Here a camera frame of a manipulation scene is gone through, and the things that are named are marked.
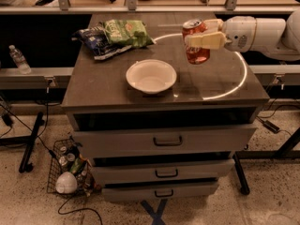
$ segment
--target black chip bag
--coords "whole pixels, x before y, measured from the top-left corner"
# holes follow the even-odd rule
[[[110,44],[121,46],[131,45],[142,48],[155,44],[149,37],[142,21],[138,20],[109,20],[103,23],[106,38]]]
[[[91,50],[95,60],[105,60],[131,48],[131,46],[110,44],[106,38],[102,24],[92,28],[78,30],[73,34],[72,39],[79,40]]]

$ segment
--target clear water bottle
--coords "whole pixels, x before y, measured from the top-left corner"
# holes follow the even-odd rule
[[[22,52],[19,49],[17,49],[14,45],[9,46],[9,54],[16,66],[18,67],[21,74],[28,74],[31,72],[31,68],[28,65]]]

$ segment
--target gray tabletop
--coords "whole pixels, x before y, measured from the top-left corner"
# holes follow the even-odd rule
[[[203,105],[262,104],[268,100],[261,84],[241,55],[224,49],[211,51],[210,59],[191,65],[181,36],[190,19],[212,19],[210,12],[114,12],[95,14],[89,27],[110,19],[142,20],[157,44],[134,49],[106,61],[95,61],[84,46],[80,51],[63,101],[65,109],[139,109]],[[177,81],[171,89],[146,95],[128,85],[126,72],[144,59],[172,65]]]

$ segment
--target green chip bag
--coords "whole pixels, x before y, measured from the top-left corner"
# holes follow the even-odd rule
[[[110,44],[132,45],[133,48],[155,44],[148,36],[142,21],[109,20],[104,22],[104,27]]]

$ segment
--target red soda can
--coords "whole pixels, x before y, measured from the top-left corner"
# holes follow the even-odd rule
[[[188,20],[183,24],[183,39],[185,39],[186,35],[202,33],[205,30],[207,30],[207,27],[200,19]],[[201,64],[210,57],[210,50],[202,48],[190,48],[188,45],[186,45],[186,55],[190,64]]]

